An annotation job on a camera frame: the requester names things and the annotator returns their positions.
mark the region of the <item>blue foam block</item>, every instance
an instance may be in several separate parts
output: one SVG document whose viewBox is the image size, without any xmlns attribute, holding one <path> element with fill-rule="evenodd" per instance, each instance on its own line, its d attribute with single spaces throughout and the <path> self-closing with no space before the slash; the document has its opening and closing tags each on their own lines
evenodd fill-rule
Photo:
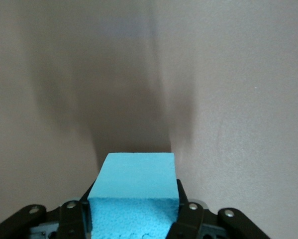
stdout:
<svg viewBox="0 0 298 239">
<path fill-rule="evenodd" d="M 88 196 L 92 239 L 164 239 L 179 208 L 172 153 L 110 153 Z"/>
</svg>

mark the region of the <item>screw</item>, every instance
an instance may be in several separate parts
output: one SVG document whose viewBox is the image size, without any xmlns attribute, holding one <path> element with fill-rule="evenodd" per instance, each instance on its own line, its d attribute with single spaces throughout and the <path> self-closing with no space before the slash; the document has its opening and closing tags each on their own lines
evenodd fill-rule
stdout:
<svg viewBox="0 0 298 239">
<path fill-rule="evenodd" d="M 76 205 L 76 202 L 72 201 L 70 203 L 67 204 L 67 208 L 73 208 Z"/>
<path fill-rule="evenodd" d="M 229 209 L 225 210 L 225 215 L 227 215 L 230 218 L 235 216 L 234 212 L 232 210 L 229 210 Z"/>
<path fill-rule="evenodd" d="M 34 213 L 37 213 L 38 211 L 39 211 L 39 208 L 37 206 L 34 206 L 29 210 L 29 213 L 34 214 Z"/>
<path fill-rule="evenodd" d="M 198 208 L 198 206 L 197 206 L 195 203 L 190 203 L 190 204 L 189 204 L 189 208 L 190 208 L 191 210 L 196 210 L 196 209 Z"/>
</svg>

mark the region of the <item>gray surface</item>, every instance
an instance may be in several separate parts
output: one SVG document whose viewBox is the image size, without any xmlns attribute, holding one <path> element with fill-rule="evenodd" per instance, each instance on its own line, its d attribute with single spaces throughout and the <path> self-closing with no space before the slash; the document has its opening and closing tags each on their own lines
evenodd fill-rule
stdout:
<svg viewBox="0 0 298 239">
<path fill-rule="evenodd" d="M 0 221 L 170 148 L 189 197 L 298 238 L 298 0 L 0 1 Z"/>
</svg>

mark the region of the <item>textured block front face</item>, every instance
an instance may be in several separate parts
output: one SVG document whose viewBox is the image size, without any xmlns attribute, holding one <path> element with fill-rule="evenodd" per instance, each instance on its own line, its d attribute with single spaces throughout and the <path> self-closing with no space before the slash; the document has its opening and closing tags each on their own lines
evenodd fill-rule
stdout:
<svg viewBox="0 0 298 239">
<path fill-rule="evenodd" d="M 92 239 L 163 239 L 179 194 L 172 153 L 111 153 L 89 194 Z"/>
</svg>

